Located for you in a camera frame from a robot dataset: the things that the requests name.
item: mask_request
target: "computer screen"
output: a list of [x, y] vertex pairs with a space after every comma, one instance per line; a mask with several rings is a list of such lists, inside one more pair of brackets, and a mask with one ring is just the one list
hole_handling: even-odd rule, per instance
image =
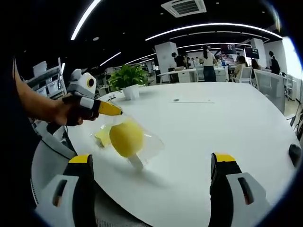
[[244, 51], [245, 51], [245, 54], [246, 54], [247, 58], [259, 59], [258, 49], [245, 47]]
[[235, 44], [222, 44], [221, 53], [222, 54], [236, 54]]

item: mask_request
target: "clear plastic bag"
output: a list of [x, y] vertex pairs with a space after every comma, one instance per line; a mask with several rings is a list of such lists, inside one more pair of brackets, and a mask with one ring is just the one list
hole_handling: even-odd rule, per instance
[[109, 137], [110, 143], [121, 158], [127, 158], [136, 169], [143, 169], [164, 148], [158, 136], [144, 129], [125, 113], [120, 116], [106, 116], [95, 137], [101, 147], [108, 146]]

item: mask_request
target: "black ceiling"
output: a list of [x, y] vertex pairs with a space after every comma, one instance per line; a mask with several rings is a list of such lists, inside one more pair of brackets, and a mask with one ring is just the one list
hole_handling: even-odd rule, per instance
[[[146, 38], [158, 33], [202, 23], [240, 23], [264, 29], [274, 24], [271, 13], [257, 1], [247, 4], [243, 0], [204, 0], [206, 13], [180, 18], [173, 17], [161, 7], [161, 4], [167, 1], [101, 0], [74, 41], [70, 40], [71, 35], [86, 8], [93, 1], [36, 1], [38, 4], [35, 2], [30, 6], [27, 5], [31, 9], [27, 10], [26, 20], [22, 18], [20, 61], [23, 65], [32, 67], [40, 61], [61, 57], [62, 61], [66, 62], [66, 68], [91, 68], [121, 52], [119, 56], [104, 64], [101, 68], [103, 70], [151, 54], [155, 45], [167, 41], [172, 41], [177, 46], [185, 46], [216, 42], [241, 43], [253, 37], [231, 32], [260, 35], [264, 36], [264, 40], [277, 39], [272, 35], [248, 28], [208, 26], [181, 30], [145, 41]], [[206, 31], [228, 33], [188, 35]], [[180, 35], [187, 36], [170, 40]], [[93, 41], [94, 37], [99, 37], [99, 40]]]

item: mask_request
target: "white chair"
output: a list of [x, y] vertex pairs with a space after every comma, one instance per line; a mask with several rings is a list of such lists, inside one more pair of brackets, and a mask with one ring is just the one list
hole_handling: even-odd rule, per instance
[[286, 97], [289, 99], [292, 99], [293, 94], [293, 76], [287, 75], [286, 77]]
[[258, 90], [284, 114], [285, 95], [283, 77], [271, 72], [254, 70]]
[[251, 84], [252, 67], [243, 67], [241, 69], [240, 78], [235, 78], [235, 82]]
[[268, 69], [261, 69], [261, 70], [264, 72], [271, 72], [271, 70], [268, 70]]
[[204, 73], [203, 73], [203, 71], [204, 71], [203, 70], [204, 69], [203, 65], [196, 66], [195, 69], [196, 69], [196, 81], [197, 82], [204, 82], [205, 79], [204, 79]]

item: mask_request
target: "white pillar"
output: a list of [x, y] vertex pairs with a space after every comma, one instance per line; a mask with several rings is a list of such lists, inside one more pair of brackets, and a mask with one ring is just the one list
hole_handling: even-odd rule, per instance
[[148, 72], [152, 72], [152, 61], [146, 62]]
[[[155, 46], [159, 69], [161, 73], [168, 72], [169, 68], [175, 68], [175, 59], [171, 56], [172, 53], [178, 55], [177, 46], [175, 43], [167, 42]], [[168, 82], [169, 77], [165, 75], [162, 77], [163, 82]]]
[[263, 40], [253, 38], [251, 39], [250, 43], [252, 48], [258, 49], [259, 59], [256, 59], [258, 64], [265, 68], [267, 66], [267, 63]]

